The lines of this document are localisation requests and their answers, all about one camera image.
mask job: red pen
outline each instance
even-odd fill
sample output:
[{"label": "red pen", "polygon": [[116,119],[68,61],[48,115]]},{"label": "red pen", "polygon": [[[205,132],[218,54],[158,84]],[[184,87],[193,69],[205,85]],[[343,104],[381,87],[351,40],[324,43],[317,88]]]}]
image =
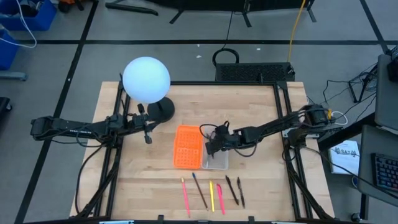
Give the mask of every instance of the red pen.
[{"label": "red pen", "polygon": [[217,192],[218,192],[218,198],[220,199],[221,212],[223,213],[223,215],[225,215],[223,190],[221,189],[221,186],[219,184],[217,184]]},{"label": "red pen", "polygon": [[187,190],[185,188],[185,181],[184,178],[181,178],[181,182],[182,182],[182,190],[184,191],[184,200],[185,200],[185,208],[187,209],[187,214],[188,217],[191,217],[190,211],[189,211],[189,204],[188,204],[188,197],[187,197]]}]

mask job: orange mesh container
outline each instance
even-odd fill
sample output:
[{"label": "orange mesh container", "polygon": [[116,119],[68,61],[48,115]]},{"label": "orange mesh container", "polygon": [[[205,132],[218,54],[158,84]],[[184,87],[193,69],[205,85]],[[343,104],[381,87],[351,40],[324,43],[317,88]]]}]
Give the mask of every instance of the orange mesh container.
[{"label": "orange mesh container", "polygon": [[174,166],[180,169],[199,169],[202,147],[203,136],[199,126],[178,126],[174,139]]}]

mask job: marker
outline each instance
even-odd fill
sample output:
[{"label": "marker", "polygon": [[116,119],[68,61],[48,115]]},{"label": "marker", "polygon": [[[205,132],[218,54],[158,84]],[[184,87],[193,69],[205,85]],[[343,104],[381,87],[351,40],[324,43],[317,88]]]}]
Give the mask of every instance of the marker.
[{"label": "marker", "polygon": [[184,200],[185,200],[185,208],[187,209],[187,214],[188,217],[191,217],[190,211],[189,211],[189,204],[188,204],[188,197],[187,197],[187,190],[185,188],[185,182],[184,182],[184,178],[181,178],[181,182],[182,182],[182,189],[184,191]]},{"label": "marker", "polygon": [[244,206],[244,198],[243,198],[243,191],[242,191],[242,185],[241,185],[241,180],[239,179],[239,177],[238,177],[238,180],[236,181],[236,183],[238,184],[238,188],[239,188],[239,191],[240,191],[240,193],[241,193],[241,201],[242,201],[243,208],[245,208],[245,206]]},{"label": "marker", "polygon": [[232,188],[232,185],[231,185],[231,180],[229,179],[229,177],[227,175],[225,175],[225,179],[226,179],[226,181],[228,183],[229,189],[231,189],[232,196],[234,197],[234,200],[235,200],[236,204],[239,205],[239,200],[236,198],[234,189]]},{"label": "marker", "polygon": [[211,211],[214,212],[213,182],[210,181]]},{"label": "marker", "polygon": [[224,201],[223,201],[223,190],[221,189],[221,186],[219,184],[217,184],[217,192],[218,192],[218,198],[220,199],[221,212],[223,215],[225,215]]}]

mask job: keyboard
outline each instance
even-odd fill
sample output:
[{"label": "keyboard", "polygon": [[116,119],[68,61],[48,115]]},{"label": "keyboard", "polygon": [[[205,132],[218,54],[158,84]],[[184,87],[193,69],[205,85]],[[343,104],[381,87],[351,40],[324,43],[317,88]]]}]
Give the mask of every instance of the keyboard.
[{"label": "keyboard", "polygon": [[218,63],[216,81],[294,81],[288,73],[290,63]]},{"label": "keyboard", "polygon": [[378,153],[371,157],[374,184],[398,192],[398,158]]}]

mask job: clear plastic tray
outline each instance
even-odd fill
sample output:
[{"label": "clear plastic tray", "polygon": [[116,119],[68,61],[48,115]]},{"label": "clear plastic tray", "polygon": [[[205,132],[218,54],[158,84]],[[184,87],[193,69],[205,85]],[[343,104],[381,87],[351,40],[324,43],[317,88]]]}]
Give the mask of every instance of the clear plastic tray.
[{"label": "clear plastic tray", "polygon": [[[214,127],[205,126],[202,128],[203,134],[205,136],[210,136],[214,131]],[[218,151],[214,153],[214,158],[211,155],[207,154],[206,150],[206,142],[209,140],[207,138],[203,138],[203,157],[201,167],[202,169],[213,169],[213,170],[227,170],[228,169],[228,151]]]}]

